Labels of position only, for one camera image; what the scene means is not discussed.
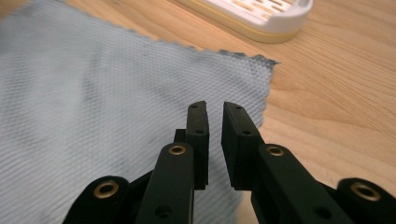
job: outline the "microfiber cloth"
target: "microfiber cloth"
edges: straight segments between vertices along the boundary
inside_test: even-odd
[[[62,223],[96,178],[152,170],[187,108],[206,101],[209,185],[194,223],[235,223],[220,145],[225,101],[262,123],[276,62],[198,51],[31,1],[0,23],[0,223]]]

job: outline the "wood grain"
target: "wood grain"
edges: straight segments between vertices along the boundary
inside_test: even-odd
[[[395,1],[316,0],[301,32],[278,45],[249,40],[174,0],[67,4],[153,39],[280,61],[260,127],[265,141],[289,148],[332,187],[356,176],[396,195]],[[257,222],[248,193],[237,215]]]
[[[0,20],[20,6],[26,4],[28,0],[0,0]]]

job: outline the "black plastic part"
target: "black plastic part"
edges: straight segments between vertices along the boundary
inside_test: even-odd
[[[256,164],[282,223],[353,223],[285,147],[262,145]]]
[[[370,181],[343,179],[335,199],[356,223],[396,223],[395,198]]]
[[[330,196],[332,196],[333,199],[335,199],[335,193],[336,193],[336,190],[335,190],[335,189],[333,189],[333,188],[331,188],[331,187],[329,187],[329,186],[327,186],[327,185],[325,185],[325,184],[323,184],[323,183],[320,183],[320,182],[318,182],[318,183],[324,188],[324,190],[326,190],[326,192],[327,192]]]
[[[256,218],[259,223],[278,224],[280,220],[279,209],[271,193],[262,182],[260,175],[256,175],[250,197]]]
[[[95,190],[104,183],[116,183],[118,189],[116,192],[106,198],[95,196]],[[106,195],[114,189],[110,185],[104,184],[98,194]],[[125,203],[126,195],[129,190],[129,182],[118,176],[105,176],[95,181],[84,189],[70,208],[64,224],[76,223],[120,223],[123,219],[122,208]]]
[[[121,218],[125,220],[121,223],[134,223],[137,213],[139,212],[140,204],[149,184],[152,171],[140,176],[129,185],[129,192],[126,197]]]
[[[135,224],[192,223],[193,156],[192,147],[185,143],[161,150]]]
[[[189,106],[185,143],[194,150],[195,189],[205,189],[209,161],[209,122],[205,101]]]
[[[186,142],[186,130],[176,129],[174,142]]]
[[[221,145],[234,189],[252,189],[256,174],[253,156],[261,144],[262,137],[245,108],[225,102]]]

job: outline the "gray fabric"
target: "gray fabric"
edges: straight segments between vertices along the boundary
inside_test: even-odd
[[[205,100],[209,186],[194,223],[233,223],[240,194],[220,147],[224,101],[262,122],[274,61],[196,51],[33,1],[0,24],[0,223],[61,223],[94,179],[154,167]]]

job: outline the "wooden table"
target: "wooden table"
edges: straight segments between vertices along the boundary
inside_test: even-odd
[[[0,17],[24,0],[0,0]],[[268,45],[175,0],[68,0],[70,6],[153,39],[262,54],[274,71],[262,137],[289,148],[319,181],[375,182],[396,195],[396,2],[315,0],[291,41]],[[257,222],[248,193],[241,223]]]

